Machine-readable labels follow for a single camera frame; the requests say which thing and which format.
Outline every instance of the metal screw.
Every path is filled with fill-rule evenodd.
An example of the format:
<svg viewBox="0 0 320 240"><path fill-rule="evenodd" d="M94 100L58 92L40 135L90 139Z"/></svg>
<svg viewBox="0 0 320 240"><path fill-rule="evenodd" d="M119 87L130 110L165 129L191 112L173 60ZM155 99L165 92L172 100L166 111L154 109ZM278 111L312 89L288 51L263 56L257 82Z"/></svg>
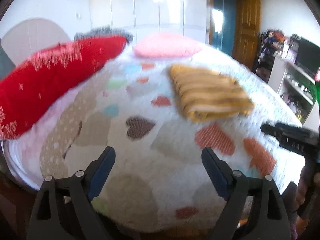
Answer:
<svg viewBox="0 0 320 240"><path fill-rule="evenodd" d="M236 177L241 177L242 172L241 171L233 171L233 175L235 175Z"/></svg>
<svg viewBox="0 0 320 240"><path fill-rule="evenodd" d="M270 175L266 175L265 178L266 178L267 181L272 181L273 180L273 177L270 176Z"/></svg>
<svg viewBox="0 0 320 240"><path fill-rule="evenodd" d="M52 180L52 176L51 176L51 175L48 175L48 176L45 177L44 180L45 180L45 181L50 181L50 180Z"/></svg>
<svg viewBox="0 0 320 240"><path fill-rule="evenodd" d="M82 177L84 175L84 171L77 171L76 177Z"/></svg>

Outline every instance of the doorway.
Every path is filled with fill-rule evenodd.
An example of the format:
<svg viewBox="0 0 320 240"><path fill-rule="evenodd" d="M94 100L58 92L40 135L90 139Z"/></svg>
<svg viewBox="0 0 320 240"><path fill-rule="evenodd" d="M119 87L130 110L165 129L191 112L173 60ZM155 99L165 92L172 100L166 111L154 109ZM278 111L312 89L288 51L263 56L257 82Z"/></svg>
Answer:
<svg viewBox="0 0 320 240"><path fill-rule="evenodd" d="M209 44L250 70L260 32L260 0L210 0Z"/></svg>

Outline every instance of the folded yellow towel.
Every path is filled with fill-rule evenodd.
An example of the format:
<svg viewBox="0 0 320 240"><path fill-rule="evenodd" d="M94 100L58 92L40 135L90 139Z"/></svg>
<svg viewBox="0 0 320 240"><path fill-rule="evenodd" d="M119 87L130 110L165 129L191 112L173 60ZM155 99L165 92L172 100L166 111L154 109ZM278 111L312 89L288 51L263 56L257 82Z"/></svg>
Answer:
<svg viewBox="0 0 320 240"><path fill-rule="evenodd" d="M183 114L195 122L249 114L254 104L236 79L209 69L173 64L170 76Z"/></svg>

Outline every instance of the bedspread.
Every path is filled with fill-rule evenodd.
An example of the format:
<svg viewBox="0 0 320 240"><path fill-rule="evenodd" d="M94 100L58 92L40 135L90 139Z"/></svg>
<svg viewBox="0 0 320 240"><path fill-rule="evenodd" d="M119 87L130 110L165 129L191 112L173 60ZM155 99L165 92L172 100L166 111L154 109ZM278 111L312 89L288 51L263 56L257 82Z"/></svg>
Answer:
<svg viewBox="0 0 320 240"><path fill-rule="evenodd" d="M205 123L185 119L168 74L173 62L235 77L254 110ZM92 201L98 212L142 232L185 225L206 229L225 201L201 163L203 147L212 147L247 176L271 173L280 192L298 182L304 159L260 132L268 119L300 124L270 87L213 48L161 61L131 57L127 49L58 99L30 131L9 141L6 158L25 182L39 188L45 176L71 176L112 146L115 165Z"/></svg>

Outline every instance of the headboard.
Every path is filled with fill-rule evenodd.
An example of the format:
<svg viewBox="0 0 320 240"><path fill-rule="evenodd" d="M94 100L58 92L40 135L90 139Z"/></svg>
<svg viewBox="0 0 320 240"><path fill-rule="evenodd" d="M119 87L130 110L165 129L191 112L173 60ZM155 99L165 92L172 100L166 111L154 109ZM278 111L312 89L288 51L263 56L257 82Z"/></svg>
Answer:
<svg viewBox="0 0 320 240"><path fill-rule="evenodd" d="M40 49L67 41L71 40L62 28L42 18L22 21L1 37L4 51L16 66Z"/></svg>

